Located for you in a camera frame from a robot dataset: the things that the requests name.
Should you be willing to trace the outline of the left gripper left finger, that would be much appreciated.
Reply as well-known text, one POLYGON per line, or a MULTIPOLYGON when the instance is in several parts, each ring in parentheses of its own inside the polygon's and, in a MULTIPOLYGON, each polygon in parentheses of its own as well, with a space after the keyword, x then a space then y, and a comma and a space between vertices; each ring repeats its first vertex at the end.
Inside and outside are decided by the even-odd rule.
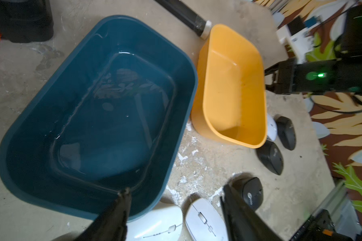
POLYGON ((106 208, 76 241, 124 241, 131 209, 131 192, 127 188, 106 208))

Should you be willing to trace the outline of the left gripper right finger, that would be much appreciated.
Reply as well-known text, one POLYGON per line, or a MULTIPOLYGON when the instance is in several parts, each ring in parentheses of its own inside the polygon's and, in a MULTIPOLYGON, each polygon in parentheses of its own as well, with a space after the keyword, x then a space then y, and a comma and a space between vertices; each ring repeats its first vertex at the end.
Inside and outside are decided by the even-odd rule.
POLYGON ((230 241, 280 241, 281 238, 244 202, 230 185, 223 187, 220 198, 230 241))

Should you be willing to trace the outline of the black mouse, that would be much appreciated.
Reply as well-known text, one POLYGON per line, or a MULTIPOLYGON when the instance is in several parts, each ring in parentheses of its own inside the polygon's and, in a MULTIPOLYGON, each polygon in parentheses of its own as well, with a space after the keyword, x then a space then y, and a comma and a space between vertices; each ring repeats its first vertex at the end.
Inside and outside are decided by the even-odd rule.
POLYGON ((278 137, 283 146, 292 151, 296 147, 297 139, 293 122, 285 117, 280 116, 276 119, 278 137))
POLYGON ((247 177, 235 180, 232 183, 232 187, 253 211, 256 211, 262 205, 263 187, 258 177, 247 177))
POLYGON ((269 140, 256 149, 258 159, 276 175, 281 175, 284 169, 284 159, 277 145, 269 140))

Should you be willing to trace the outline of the teal plastic storage box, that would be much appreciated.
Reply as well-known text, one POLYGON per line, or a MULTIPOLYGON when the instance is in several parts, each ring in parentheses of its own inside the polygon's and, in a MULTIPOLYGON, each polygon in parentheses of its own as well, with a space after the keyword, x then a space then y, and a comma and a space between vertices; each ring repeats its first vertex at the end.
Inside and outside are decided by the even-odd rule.
POLYGON ((0 178, 27 203, 89 220, 128 188, 139 219, 166 188, 197 87, 183 50, 138 19, 106 17, 6 132, 0 178))

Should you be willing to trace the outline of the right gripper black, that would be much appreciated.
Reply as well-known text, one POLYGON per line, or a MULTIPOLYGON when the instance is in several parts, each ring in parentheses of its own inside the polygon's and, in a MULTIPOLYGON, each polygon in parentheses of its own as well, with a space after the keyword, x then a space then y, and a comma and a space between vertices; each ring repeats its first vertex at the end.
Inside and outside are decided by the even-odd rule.
POLYGON ((289 58, 272 65, 264 71, 264 75, 272 75, 272 83, 265 84, 265 89, 274 94, 290 95, 298 94, 295 91, 295 71, 297 67, 297 59, 289 58))

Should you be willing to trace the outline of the yellow plastic storage box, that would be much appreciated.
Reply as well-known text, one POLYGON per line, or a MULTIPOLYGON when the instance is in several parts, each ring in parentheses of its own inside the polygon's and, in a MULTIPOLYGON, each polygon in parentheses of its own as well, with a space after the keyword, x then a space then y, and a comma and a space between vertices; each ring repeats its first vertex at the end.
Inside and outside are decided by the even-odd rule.
POLYGON ((228 26, 215 25, 198 60, 198 89, 191 111, 203 137, 252 149, 267 138, 262 56, 228 26))

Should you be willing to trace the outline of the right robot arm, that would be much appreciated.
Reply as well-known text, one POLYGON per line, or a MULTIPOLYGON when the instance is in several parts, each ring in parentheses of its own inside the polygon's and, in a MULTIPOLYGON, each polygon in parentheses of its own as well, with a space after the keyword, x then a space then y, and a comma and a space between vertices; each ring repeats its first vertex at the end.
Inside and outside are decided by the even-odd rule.
POLYGON ((362 5, 345 11, 343 33, 334 46, 335 59, 298 64, 295 58, 281 61, 266 69, 272 84, 266 90, 275 94, 310 92, 349 92, 362 96, 362 5))

